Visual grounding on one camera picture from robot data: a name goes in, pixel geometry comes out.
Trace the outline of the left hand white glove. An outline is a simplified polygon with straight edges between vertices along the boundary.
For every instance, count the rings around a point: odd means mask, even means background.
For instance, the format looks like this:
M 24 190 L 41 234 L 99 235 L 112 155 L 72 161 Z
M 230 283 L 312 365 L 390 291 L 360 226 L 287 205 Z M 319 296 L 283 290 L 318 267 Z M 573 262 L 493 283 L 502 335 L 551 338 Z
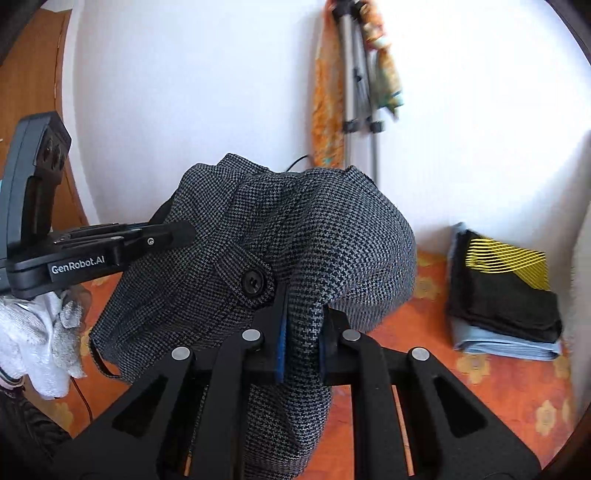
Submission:
M 81 335 L 92 302 L 81 286 L 32 300 L 1 297 L 1 385 L 28 379 L 44 399 L 63 398 L 72 379 L 85 376 Z

